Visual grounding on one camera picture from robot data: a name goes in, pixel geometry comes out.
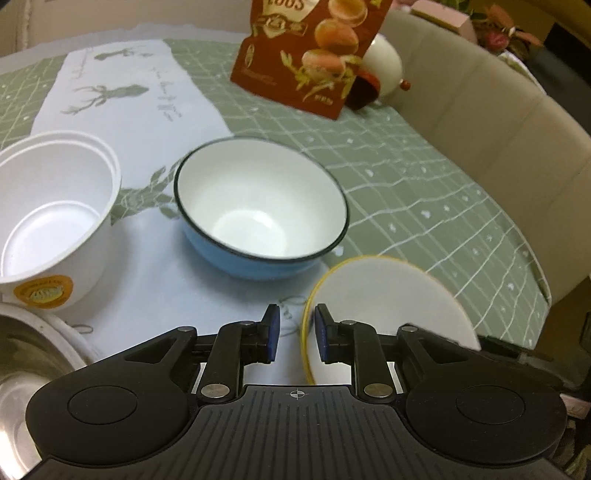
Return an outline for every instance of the white plate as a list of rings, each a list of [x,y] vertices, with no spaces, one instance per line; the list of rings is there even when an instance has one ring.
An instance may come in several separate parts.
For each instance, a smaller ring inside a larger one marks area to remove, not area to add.
[[[445,287],[395,258],[357,257],[330,270],[308,299],[302,332],[308,332],[310,315],[319,303],[326,303],[335,322],[357,320],[387,335],[395,335],[401,325],[412,323],[462,346],[480,349],[470,319]],[[322,363],[313,328],[307,336],[302,335],[301,347],[310,383],[351,383],[349,366]],[[395,375],[394,381],[400,391]]]

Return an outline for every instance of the plaid tablecloth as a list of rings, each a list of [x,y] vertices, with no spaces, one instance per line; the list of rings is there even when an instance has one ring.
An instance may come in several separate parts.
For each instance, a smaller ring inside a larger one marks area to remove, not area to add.
[[[235,135],[290,145],[324,165],[342,185],[351,226],[342,244],[325,258],[329,265],[357,255],[402,258],[441,281],[478,333],[535,345],[550,293],[524,237],[479,185],[394,109],[344,109],[333,122],[231,84],[236,45],[167,43]],[[30,133],[63,60],[46,59],[0,76],[0,148]],[[151,185],[125,194],[115,217],[161,207],[153,202]],[[163,214],[174,217],[168,209]]]

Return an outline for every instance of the red flower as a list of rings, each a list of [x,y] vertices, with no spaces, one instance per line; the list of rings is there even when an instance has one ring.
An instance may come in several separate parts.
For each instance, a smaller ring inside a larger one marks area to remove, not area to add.
[[[509,36],[503,32],[490,30],[484,36],[485,47],[493,52],[505,50],[509,46]]]

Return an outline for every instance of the white plastic bowl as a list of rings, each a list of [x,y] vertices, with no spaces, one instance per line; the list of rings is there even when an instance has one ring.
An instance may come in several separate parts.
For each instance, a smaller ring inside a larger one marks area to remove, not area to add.
[[[81,132],[26,138],[0,152],[0,293],[59,309],[105,270],[121,186],[113,150]]]

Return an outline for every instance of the snack bag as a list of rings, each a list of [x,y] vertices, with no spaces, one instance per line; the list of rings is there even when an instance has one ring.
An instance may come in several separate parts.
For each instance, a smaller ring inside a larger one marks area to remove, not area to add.
[[[336,119],[392,0],[252,0],[231,80]]]

